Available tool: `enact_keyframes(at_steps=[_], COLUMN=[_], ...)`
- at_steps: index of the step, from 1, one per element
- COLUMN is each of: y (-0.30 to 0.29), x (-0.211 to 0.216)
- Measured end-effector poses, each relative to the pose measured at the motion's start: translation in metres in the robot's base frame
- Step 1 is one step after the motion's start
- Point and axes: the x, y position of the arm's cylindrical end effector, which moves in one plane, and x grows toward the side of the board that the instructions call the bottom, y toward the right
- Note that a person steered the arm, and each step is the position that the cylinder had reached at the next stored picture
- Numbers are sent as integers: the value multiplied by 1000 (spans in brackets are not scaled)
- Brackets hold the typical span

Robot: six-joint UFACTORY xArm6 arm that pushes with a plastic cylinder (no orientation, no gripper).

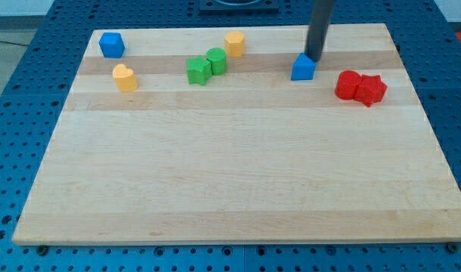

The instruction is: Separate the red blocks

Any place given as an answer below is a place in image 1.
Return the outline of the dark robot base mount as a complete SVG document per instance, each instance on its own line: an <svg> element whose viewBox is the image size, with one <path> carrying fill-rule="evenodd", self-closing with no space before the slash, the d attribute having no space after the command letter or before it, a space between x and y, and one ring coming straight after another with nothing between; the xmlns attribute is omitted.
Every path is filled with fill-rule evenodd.
<svg viewBox="0 0 461 272"><path fill-rule="evenodd" d="M253 11L278 12L278 0L199 0L200 14L218 14L222 12L246 13Z"/></svg>

